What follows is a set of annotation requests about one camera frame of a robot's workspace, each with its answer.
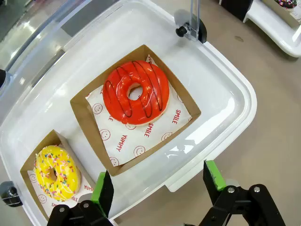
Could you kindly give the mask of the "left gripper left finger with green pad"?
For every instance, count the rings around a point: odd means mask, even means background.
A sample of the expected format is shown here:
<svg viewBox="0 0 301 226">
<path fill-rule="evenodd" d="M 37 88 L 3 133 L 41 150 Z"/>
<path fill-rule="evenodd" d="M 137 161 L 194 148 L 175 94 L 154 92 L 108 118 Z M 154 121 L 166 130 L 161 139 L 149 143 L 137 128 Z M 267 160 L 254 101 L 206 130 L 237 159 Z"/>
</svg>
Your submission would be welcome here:
<svg viewBox="0 0 301 226">
<path fill-rule="evenodd" d="M 114 188 L 108 171 L 101 172 L 90 198 L 70 208 L 56 205 L 49 217 L 48 226 L 112 226 L 108 215 Z"/>
</svg>

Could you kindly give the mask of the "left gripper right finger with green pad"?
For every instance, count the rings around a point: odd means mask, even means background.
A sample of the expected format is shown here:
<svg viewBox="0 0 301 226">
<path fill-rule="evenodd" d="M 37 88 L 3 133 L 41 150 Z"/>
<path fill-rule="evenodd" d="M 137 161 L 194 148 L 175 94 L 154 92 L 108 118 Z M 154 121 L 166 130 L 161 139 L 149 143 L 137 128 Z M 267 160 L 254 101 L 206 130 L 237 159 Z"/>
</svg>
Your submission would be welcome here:
<svg viewBox="0 0 301 226">
<path fill-rule="evenodd" d="M 213 160 L 205 160 L 203 181 L 212 207 L 201 226 L 226 226 L 232 215 L 241 215 L 250 226 L 284 226 L 285 222 L 263 184 L 252 185 L 245 190 L 227 185 Z"/>
</svg>

